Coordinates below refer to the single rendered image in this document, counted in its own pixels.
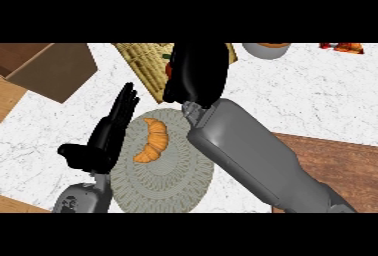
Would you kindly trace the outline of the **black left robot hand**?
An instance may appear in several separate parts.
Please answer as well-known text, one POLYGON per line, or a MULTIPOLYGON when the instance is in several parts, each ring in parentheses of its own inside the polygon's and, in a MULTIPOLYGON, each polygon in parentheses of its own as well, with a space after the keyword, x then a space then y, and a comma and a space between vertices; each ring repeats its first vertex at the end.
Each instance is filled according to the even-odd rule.
POLYGON ((58 154, 68 166, 85 172, 108 174, 119 161, 126 129, 139 103, 138 91, 129 82, 117 96, 110 114, 101 119, 86 145, 63 144, 58 154))

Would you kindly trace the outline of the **round grey woven placemat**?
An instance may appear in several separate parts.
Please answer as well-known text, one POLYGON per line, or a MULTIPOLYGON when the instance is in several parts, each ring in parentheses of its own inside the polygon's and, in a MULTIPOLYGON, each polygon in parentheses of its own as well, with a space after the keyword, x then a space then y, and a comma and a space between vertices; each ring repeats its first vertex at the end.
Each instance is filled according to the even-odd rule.
POLYGON ((132 121, 111 171, 114 198, 126 213, 185 213, 203 200, 215 163, 189 143, 189 129, 182 112, 170 108, 150 111, 132 121), (136 163, 133 157, 148 142, 145 118, 166 123, 169 146, 156 161, 136 163))

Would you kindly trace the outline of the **orange croissant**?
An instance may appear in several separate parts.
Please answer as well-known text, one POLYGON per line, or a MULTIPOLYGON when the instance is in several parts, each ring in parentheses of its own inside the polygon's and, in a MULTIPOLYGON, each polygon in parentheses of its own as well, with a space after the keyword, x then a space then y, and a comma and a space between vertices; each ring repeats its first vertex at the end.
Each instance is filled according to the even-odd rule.
POLYGON ((169 132, 163 121, 156 118, 145 118, 148 125, 148 142, 144 150, 133 157, 136 163, 150 163, 161 157, 169 146, 169 132))

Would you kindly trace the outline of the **open brown wooden drawer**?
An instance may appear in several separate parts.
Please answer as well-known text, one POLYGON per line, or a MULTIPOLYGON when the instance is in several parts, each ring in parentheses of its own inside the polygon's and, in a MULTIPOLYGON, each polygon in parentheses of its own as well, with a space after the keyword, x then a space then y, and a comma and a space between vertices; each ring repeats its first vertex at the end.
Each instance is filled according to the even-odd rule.
POLYGON ((0 76, 60 103, 96 71, 86 43, 0 43, 0 76))

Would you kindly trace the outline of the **red and orange object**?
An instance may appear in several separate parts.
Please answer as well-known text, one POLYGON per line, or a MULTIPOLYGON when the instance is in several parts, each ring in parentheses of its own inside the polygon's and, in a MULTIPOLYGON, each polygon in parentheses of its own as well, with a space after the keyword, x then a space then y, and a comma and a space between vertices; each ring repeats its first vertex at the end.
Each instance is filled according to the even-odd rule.
POLYGON ((352 54, 364 54, 364 46, 361 43, 321 43, 321 49, 333 49, 334 51, 352 53, 352 54))

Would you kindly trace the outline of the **brown wooden cutting board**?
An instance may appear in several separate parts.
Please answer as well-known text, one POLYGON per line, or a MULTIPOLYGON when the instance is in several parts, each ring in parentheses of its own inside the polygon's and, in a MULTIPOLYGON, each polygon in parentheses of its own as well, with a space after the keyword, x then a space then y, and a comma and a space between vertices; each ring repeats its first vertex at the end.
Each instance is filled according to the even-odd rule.
POLYGON ((275 133, 306 172, 340 193, 355 209, 378 213, 378 146, 275 133))

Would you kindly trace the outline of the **grey bowl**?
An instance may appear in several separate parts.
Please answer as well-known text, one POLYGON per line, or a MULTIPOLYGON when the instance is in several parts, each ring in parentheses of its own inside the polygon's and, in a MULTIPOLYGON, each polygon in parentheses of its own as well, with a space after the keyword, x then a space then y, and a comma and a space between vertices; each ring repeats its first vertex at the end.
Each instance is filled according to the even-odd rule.
POLYGON ((291 44, 290 43, 244 43, 247 52, 257 58, 274 60, 281 58, 291 44))

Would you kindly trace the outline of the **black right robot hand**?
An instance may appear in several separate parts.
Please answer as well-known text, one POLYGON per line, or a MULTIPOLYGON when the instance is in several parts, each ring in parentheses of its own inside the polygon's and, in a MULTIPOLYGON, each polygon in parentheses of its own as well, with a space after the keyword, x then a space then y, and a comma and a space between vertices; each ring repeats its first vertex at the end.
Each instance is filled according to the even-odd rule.
POLYGON ((198 43, 176 43, 170 67, 172 76, 166 83, 163 100, 181 104, 195 102, 209 109, 225 90, 229 69, 226 44, 212 43, 203 49, 198 43))

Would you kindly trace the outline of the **tan wicker basket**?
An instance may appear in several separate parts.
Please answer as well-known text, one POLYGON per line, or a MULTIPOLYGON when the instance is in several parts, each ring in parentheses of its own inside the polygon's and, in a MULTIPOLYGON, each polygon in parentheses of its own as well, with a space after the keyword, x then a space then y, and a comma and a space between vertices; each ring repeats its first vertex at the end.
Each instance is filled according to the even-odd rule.
MULTIPOLYGON (((176 43, 114 43, 114 46, 135 71, 156 101, 163 100, 166 83, 166 65, 170 62, 173 47, 176 43)), ((198 43, 203 49, 210 47, 198 43)), ((229 65, 237 61, 237 53, 231 43, 225 43, 229 50, 229 65)))

